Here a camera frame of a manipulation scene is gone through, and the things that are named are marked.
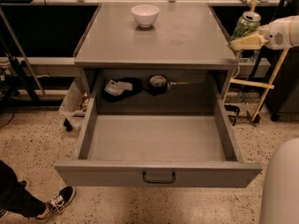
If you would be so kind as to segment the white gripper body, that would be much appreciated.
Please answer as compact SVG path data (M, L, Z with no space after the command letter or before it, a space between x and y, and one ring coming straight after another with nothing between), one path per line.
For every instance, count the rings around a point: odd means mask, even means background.
M260 26L259 33L264 37L264 45L273 50L286 49L291 46L289 38L290 18L281 18Z

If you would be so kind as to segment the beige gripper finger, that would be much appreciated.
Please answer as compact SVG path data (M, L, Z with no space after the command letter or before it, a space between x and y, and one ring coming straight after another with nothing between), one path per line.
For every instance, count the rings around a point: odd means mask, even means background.
M255 32L233 40L231 47L233 50L256 50L260 49L266 42L267 39L263 35Z

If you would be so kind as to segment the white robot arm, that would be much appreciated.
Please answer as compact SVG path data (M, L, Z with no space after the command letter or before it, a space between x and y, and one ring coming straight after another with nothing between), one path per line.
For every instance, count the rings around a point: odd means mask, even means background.
M232 50L282 50L263 102L290 48L299 46L299 16L276 19L256 31L230 41ZM299 138L281 144L268 163L263 182L259 224L299 224Z

